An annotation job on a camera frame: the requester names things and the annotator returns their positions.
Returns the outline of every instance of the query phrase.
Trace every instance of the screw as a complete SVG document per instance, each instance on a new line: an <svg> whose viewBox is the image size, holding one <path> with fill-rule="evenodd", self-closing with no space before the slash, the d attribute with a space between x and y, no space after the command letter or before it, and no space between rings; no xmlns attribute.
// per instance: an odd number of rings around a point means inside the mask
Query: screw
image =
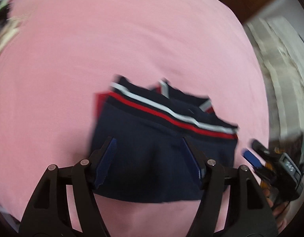
<svg viewBox="0 0 304 237"><path fill-rule="evenodd" d="M242 169L243 171L248 171L248 170L249 170L249 167L246 166L246 165L241 165L241 169Z"/></svg>
<svg viewBox="0 0 304 237"><path fill-rule="evenodd" d="M89 163L89 160L81 160L81 162L80 162L80 164L82 165L82 166L85 166L85 165L88 165L88 163Z"/></svg>
<svg viewBox="0 0 304 237"><path fill-rule="evenodd" d="M210 166L214 166L215 164L217 164L217 162L215 160L208 160L207 163L210 165Z"/></svg>
<svg viewBox="0 0 304 237"><path fill-rule="evenodd" d="M48 166L48 169L49 169L50 171L52 171L52 170L56 169L56 165L54 165L54 164L49 165L49 166Z"/></svg>

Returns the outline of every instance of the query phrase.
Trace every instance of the white stripe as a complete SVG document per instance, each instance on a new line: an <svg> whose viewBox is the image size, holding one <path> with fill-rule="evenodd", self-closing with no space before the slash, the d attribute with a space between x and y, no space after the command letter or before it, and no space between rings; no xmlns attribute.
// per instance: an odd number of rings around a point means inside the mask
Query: white stripe
<svg viewBox="0 0 304 237"><path fill-rule="evenodd" d="M126 96L128 96L128 97L130 97L134 100L143 102L143 103L148 104L152 107L155 107L159 110L165 111L168 114L172 115L174 118L179 119L179 120L184 121L184 122L192 123L192 124L198 126L199 128L214 131L214 132L226 133L226 134L235 134L236 133L236 129L226 128L226 127L223 127L223 126L209 125L209 124L206 124L206 123L198 122L197 120L195 120L192 117L177 114L177 113L175 113L174 111L170 110L169 108L167 108L166 106L164 106L162 104L156 103L156 102L151 101L147 98L144 98L144 97L141 97L141 96L138 96L134 93L129 92L129 90L126 87L124 87L120 84L112 83L111 86L118 89L124 95L126 95Z"/></svg>
<svg viewBox="0 0 304 237"><path fill-rule="evenodd" d="M169 98L168 93L168 86L166 83L164 83L162 80L159 81L159 84L161 85L161 94L164 95L166 98Z"/></svg>
<svg viewBox="0 0 304 237"><path fill-rule="evenodd" d="M199 106L199 108L202 110L202 111L206 111L207 109L211 108L211 100L208 100L208 101L205 101L203 104L201 104Z"/></svg>

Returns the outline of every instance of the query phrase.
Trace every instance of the small display screen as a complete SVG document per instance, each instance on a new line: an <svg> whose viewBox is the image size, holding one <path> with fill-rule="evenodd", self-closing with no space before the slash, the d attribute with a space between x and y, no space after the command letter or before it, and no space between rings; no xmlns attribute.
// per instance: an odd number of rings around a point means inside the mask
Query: small display screen
<svg viewBox="0 0 304 237"><path fill-rule="evenodd" d="M292 165L292 163L287 158L284 158L284 166L285 166L285 168L288 170L288 172L290 174L292 174L292 175L295 174L296 169L295 169L295 167Z"/></svg>

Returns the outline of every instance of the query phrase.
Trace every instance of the pink bedsheet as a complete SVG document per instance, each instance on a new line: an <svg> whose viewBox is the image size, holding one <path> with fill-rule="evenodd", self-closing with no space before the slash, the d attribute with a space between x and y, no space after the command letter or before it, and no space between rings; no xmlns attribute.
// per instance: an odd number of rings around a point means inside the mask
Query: pink bedsheet
<svg viewBox="0 0 304 237"><path fill-rule="evenodd" d="M20 33L0 56L0 204L21 219L50 164L87 157L95 93L114 74L147 87L161 78L208 94L250 138L268 142L268 108L253 49L218 0L14 0ZM224 195L216 230L224 227ZM72 221L77 217L70 198ZM184 237L199 201L130 203L96 196L111 236Z"/></svg>

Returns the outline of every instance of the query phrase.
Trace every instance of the blue gripper pad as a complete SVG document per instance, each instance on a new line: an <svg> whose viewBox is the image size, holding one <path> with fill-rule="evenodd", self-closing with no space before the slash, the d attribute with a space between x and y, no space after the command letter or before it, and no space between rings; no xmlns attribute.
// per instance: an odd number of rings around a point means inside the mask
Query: blue gripper pad
<svg viewBox="0 0 304 237"><path fill-rule="evenodd" d="M255 168L262 168L263 165L259 161L257 157L253 153L251 153L249 150L245 150L243 153L243 157Z"/></svg>
<svg viewBox="0 0 304 237"><path fill-rule="evenodd" d="M102 156L100 162L96 167L96 177L93 182L93 186L97 189L100 185L103 184L105 178L107 176L109 167L111 162L117 152L117 140L112 138L111 142L109 143L104 155Z"/></svg>
<svg viewBox="0 0 304 237"><path fill-rule="evenodd" d="M199 166L196 158L194 157L193 153L189 149L184 139L182 139L182 145L180 150L186 162L189 173L191 174L192 180L196 185L201 186L201 180L205 177L206 168L201 168Z"/></svg>

